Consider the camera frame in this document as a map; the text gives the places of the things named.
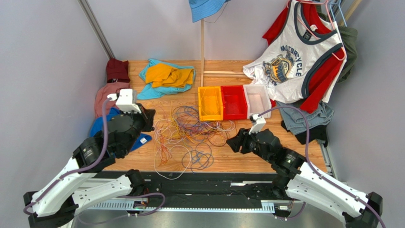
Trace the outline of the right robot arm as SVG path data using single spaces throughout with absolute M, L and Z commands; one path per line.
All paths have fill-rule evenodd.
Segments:
M 240 129 L 226 141 L 233 152 L 253 153 L 277 173 L 273 192 L 310 204 L 345 224 L 347 228 L 376 228 L 382 215 L 382 197 L 351 188 L 316 168 L 306 158 L 284 147 L 268 129 L 250 133 Z

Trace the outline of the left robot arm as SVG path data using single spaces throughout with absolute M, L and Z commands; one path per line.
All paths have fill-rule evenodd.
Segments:
M 23 196 L 31 228 L 58 228 L 87 208 L 121 196 L 138 196 L 145 192 L 139 170 L 95 187 L 80 189 L 104 168 L 124 158 L 142 132 L 154 131 L 154 109 L 140 106 L 140 112 L 120 111 L 112 118 L 102 117 L 102 128 L 85 139 L 73 152 L 61 172 L 43 189 Z

